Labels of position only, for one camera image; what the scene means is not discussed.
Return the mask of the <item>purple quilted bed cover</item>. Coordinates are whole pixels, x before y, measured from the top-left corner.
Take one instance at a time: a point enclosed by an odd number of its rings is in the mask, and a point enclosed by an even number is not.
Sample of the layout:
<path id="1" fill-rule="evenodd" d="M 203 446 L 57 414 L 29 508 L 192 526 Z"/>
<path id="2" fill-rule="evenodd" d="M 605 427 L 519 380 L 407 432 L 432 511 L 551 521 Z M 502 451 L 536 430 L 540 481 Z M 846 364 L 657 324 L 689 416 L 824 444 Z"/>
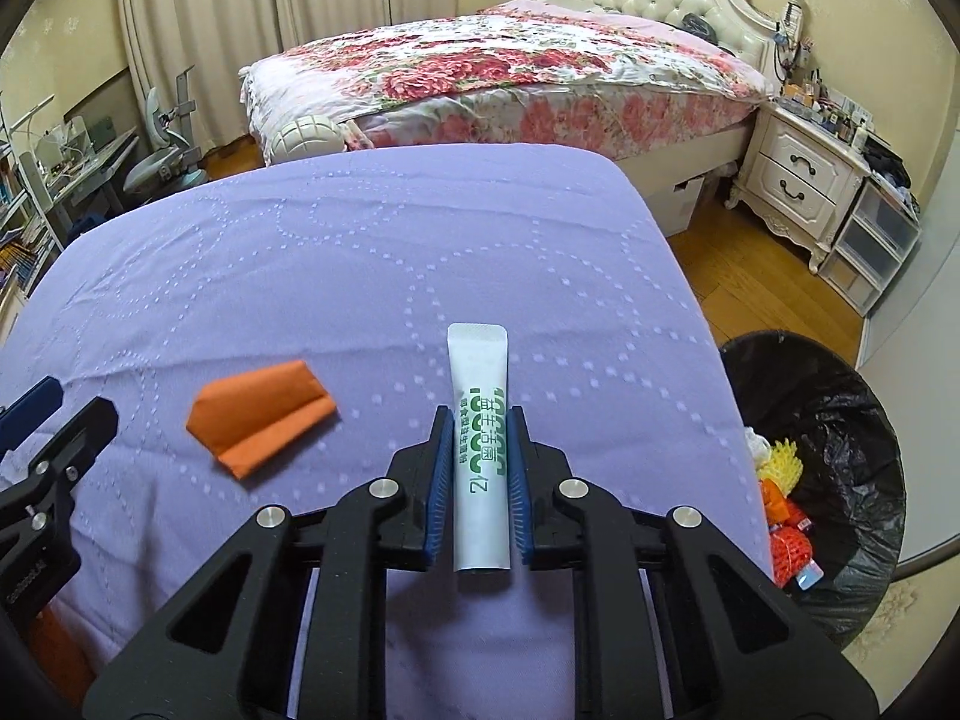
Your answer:
<path id="1" fill-rule="evenodd" d="M 2 348 L 2 395 L 116 406 L 76 489 L 82 565 L 53 599 L 104 673 L 260 507 L 317 511 L 387 470 L 451 405 L 448 332 L 508 335 L 535 440 L 623 505 L 690 505 L 766 561 L 718 344 L 658 223 L 574 148 L 439 145 L 295 161 L 178 193 L 70 244 Z M 335 401 L 252 478 L 185 423 L 205 385 L 304 362 Z"/>

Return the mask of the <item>white storage box under bed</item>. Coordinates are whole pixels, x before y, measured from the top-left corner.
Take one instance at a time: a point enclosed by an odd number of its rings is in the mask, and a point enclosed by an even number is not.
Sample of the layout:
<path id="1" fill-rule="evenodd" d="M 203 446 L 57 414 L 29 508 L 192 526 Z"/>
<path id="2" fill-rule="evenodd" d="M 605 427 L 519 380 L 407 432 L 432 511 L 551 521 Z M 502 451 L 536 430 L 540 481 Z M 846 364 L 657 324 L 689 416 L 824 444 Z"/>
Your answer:
<path id="1" fill-rule="evenodd" d="M 666 238 L 677 236 L 690 226 L 703 192 L 704 179 L 706 176 L 701 174 L 644 197 L 652 218 Z"/>

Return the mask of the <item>yellow foam fruit net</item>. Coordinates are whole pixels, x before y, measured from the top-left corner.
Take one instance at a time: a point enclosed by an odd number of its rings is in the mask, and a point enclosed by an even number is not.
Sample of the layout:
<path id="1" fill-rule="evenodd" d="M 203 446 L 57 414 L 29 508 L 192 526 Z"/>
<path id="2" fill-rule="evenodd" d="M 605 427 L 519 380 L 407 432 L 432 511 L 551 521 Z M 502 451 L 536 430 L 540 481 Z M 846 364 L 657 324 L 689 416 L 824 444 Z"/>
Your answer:
<path id="1" fill-rule="evenodd" d="M 777 440 L 757 470 L 758 479 L 775 483 L 783 496 L 789 496 L 797 488 L 802 473 L 804 465 L 793 440 Z"/>

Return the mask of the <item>red foam fruit net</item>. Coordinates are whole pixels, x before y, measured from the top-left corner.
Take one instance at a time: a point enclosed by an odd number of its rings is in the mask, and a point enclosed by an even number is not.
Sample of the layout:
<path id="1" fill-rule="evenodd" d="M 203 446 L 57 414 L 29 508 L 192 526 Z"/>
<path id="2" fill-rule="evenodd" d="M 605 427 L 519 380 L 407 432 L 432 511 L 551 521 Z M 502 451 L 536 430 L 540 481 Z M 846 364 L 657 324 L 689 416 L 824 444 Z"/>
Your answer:
<path id="1" fill-rule="evenodd" d="M 814 561 L 814 548 L 807 536 L 789 525 L 778 527 L 770 532 L 771 559 L 773 559 L 773 577 L 780 589 L 784 589 L 791 580 L 798 578 Z"/>

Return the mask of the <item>dark clothes on pillow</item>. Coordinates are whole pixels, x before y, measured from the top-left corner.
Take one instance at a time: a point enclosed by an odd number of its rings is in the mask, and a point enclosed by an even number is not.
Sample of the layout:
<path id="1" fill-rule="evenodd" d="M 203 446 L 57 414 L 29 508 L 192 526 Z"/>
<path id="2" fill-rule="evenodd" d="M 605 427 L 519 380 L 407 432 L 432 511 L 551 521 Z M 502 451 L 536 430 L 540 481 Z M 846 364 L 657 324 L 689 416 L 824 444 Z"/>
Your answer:
<path id="1" fill-rule="evenodd" d="M 698 39 L 701 39 L 705 43 L 718 43 L 718 33 L 715 28 L 711 26 L 711 23 L 709 23 L 706 18 L 696 13 L 687 13 L 682 18 L 682 21 L 680 21 L 680 29 L 688 32 L 688 34 L 697 36 Z"/>

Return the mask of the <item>white wardrobe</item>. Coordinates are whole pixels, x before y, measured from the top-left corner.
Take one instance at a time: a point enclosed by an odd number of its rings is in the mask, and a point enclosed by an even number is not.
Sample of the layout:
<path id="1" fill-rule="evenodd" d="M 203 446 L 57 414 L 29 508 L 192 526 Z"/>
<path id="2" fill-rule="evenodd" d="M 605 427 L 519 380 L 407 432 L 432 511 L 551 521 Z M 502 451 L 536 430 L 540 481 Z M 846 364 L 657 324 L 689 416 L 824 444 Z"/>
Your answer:
<path id="1" fill-rule="evenodd" d="M 895 427 L 907 488 L 903 564 L 958 539 L 958 148 L 921 239 L 866 323 L 859 371 Z"/>

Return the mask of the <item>white tufted headboard bed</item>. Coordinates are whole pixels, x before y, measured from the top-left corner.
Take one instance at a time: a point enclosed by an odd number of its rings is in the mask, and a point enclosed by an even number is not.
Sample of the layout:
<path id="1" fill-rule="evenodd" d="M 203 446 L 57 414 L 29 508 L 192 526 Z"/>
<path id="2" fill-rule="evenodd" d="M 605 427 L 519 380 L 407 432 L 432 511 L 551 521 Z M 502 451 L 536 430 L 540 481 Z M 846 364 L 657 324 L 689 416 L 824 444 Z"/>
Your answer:
<path id="1" fill-rule="evenodd" d="M 768 16 L 754 7 L 750 0 L 534 0 L 540 4 L 569 8 L 590 15 L 638 16 L 680 29 L 680 21 L 687 13 L 696 13 L 711 23 L 718 33 L 718 46 L 763 73 L 773 87 L 779 88 L 773 68 L 773 34 L 779 16 Z M 804 0 L 786 0 L 802 7 Z M 654 149 L 628 160 L 612 160 L 630 179 L 636 190 L 646 197 L 652 192 L 680 184 L 686 179 L 732 174 L 747 149 L 752 133 L 752 119 L 732 125 L 708 137 L 695 138 L 667 148 Z M 290 125 L 281 135 L 285 161 L 301 160 L 306 156 L 356 151 L 347 148 L 345 140 L 319 117 L 304 117 Z"/>

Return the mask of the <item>orange wrapper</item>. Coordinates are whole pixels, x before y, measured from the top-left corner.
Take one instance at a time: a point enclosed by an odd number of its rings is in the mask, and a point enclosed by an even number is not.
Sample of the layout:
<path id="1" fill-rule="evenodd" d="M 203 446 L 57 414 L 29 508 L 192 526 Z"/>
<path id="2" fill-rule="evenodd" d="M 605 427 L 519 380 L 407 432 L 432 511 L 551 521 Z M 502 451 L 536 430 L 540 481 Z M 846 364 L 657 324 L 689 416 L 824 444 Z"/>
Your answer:
<path id="1" fill-rule="evenodd" d="M 335 411 L 334 397 L 306 362 L 282 362 L 207 383 L 185 430 L 244 481 Z"/>

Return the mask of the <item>clear plastic drawer unit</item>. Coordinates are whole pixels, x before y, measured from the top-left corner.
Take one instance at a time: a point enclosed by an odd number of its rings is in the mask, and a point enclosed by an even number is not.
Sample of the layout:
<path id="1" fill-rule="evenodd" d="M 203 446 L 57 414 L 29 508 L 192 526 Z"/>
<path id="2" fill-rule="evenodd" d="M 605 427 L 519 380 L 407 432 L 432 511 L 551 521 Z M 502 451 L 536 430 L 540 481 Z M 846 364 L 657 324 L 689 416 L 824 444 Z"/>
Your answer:
<path id="1" fill-rule="evenodd" d="M 857 192 L 818 274 L 867 317 L 907 265 L 921 238 L 918 206 L 884 179 L 869 177 Z"/>

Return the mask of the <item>white green cream tube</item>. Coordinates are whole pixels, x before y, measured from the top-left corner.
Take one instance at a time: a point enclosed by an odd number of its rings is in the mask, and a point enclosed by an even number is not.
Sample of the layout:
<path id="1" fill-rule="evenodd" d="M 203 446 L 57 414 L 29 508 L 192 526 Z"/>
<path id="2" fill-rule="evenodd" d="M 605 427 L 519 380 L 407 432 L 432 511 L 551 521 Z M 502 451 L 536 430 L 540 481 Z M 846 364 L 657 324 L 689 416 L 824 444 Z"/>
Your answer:
<path id="1" fill-rule="evenodd" d="M 454 570 L 511 567 L 508 491 L 508 332 L 453 323 L 448 355 L 454 394 Z"/>

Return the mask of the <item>clutter on nightstand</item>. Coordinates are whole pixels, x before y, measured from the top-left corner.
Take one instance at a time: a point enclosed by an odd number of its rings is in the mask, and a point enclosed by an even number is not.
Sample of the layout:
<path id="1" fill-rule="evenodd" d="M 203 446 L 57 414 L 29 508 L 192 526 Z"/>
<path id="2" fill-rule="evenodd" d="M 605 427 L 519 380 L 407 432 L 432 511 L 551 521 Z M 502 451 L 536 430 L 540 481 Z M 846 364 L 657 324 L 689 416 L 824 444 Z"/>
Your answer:
<path id="1" fill-rule="evenodd" d="M 811 54 L 812 43 L 802 36 L 802 7 L 789 2 L 773 34 L 773 68 L 781 85 L 779 100 L 861 154 L 872 174 L 918 216 L 919 205 L 905 161 L 875 132 L 872 114 L 850 96 L 825 85 L 818 68 L 807 76 L 800 75 Z"/>

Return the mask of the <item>white tissue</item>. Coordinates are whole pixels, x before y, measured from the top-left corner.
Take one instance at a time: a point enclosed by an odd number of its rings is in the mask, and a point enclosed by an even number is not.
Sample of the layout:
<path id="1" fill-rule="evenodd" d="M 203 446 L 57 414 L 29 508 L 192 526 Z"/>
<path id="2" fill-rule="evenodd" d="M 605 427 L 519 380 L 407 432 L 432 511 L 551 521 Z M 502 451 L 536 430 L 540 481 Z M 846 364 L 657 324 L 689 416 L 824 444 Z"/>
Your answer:
<path id="1" fill-rule="evenodd" d="M 752 457 L 754 465 L 757 468 L 760 468 L 761 465 L 765 465 L 765 463 L 770 460 L 770 442 L 768 442 L 765 437 L 755 433 L 752 427 L 747 427 L 747 429 L 745 429 L 745 442 L 747 442 L 748 452 L 750 452 L 750 457 Z"/>

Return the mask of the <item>white nightstand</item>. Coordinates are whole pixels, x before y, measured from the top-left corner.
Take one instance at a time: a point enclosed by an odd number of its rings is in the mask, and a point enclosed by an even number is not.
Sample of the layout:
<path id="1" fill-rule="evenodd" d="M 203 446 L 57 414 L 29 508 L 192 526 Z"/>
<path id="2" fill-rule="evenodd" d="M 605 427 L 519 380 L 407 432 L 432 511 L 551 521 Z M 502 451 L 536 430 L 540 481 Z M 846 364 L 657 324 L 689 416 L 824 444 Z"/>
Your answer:
<path id="1" fill-rule="evenodd" d="M 807 250 L 807 266 L 816 275 L 867 176 L 861 154 L 768 103 L 757 112 L 754 135 L 724 206 L 747 206 L 773 236 Z"/>

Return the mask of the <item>black lined trash bin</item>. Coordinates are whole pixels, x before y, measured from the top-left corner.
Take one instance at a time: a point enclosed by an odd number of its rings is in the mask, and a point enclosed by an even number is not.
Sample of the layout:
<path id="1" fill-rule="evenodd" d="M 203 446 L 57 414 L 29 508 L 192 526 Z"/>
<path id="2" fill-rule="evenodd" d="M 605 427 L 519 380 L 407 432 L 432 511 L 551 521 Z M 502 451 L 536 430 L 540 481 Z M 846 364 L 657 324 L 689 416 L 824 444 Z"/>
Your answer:
<path id="1" fill-rule="evenodd" d="M 743 424 L 793 444 L 802 463 L 789 497 L 812 519 L 825 577 L 788 595 L 840 647 L 884 600 L 900 557 L 907 491 L 900 444 L 861 374 L 827 346 L 784 330 L 719 350 Z"/>

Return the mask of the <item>floral quilt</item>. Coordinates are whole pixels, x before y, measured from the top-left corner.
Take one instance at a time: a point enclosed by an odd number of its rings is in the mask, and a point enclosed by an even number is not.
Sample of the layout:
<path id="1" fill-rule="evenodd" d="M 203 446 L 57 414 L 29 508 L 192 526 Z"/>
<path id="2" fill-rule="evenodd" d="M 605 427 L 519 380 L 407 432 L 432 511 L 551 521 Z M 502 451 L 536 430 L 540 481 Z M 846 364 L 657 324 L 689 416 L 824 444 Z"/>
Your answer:
<path id="1" fill-rule="evenodd" d="M 304 117 L 350 149 L 540 143 L 628 160 L 742 124 L 773 94 L 761 71 L 673 26 L 534 0 L 322 37 L 239 78 L 269 163 Z"/>

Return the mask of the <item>bookshelf with books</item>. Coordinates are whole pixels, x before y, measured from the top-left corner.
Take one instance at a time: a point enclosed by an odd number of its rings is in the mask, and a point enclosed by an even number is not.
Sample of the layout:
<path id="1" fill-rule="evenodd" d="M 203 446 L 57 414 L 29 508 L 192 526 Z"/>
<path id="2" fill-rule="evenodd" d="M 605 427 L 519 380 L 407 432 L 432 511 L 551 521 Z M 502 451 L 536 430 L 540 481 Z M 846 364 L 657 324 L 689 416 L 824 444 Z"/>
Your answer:
<path id="1" fill-rule="evenodd" d="M 36 158 L 14 143 L 2 110 L 2 299 L 25 302 L 64 250 Z"/>

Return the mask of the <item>study desk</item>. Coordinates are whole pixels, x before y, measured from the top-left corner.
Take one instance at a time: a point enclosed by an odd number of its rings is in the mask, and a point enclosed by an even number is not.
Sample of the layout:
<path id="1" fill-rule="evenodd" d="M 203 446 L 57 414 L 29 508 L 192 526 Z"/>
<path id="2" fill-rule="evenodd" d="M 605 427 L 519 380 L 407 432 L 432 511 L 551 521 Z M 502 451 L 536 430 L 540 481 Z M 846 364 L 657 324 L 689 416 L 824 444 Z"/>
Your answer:
<path id="1" fill-rule="evenodd" d="M 25 181 L 29 198 L 41 213 L 41 220 L 47 224 L 60 249 L 67 245 L 68 231 L 73 224 L 70 216 L 72 206 L 102 193 L 112 215 L 124 213 L 121 194 L 114 187 L 114 181 L 119 177 L 128 156 L 132 156 L 139 146 L 139 141 L 139 132 L 135 127 L 124 130 L 101 151 L 96 151 L 91 158 L 85 158 L 78 167 L 69 169 L 64 181 L 48 181 L 41 174 L 32 151 L 16 154 L 16 167 Z"/>

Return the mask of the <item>grey desk chair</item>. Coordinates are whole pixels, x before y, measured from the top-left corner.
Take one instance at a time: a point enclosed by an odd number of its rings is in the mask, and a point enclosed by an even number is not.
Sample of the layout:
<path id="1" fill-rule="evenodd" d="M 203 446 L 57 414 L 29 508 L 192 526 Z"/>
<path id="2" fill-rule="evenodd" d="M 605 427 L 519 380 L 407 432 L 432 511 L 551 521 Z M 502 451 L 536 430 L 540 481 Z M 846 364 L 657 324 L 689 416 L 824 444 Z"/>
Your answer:
<path id="1" fill-rule="evenodd" d="M 197 110 L 189 93 L 192 70 L 194 67 L 189 65 L 176 76 L 176 99 L 171 109 L 161 107 L 156 86 L 149 88 L 146 95 L 143 120 L 151 151 L 133 166 L 124 182 L 125 195 L 144 205 L 208 181 L 192 128 L 192 114 Z"/>

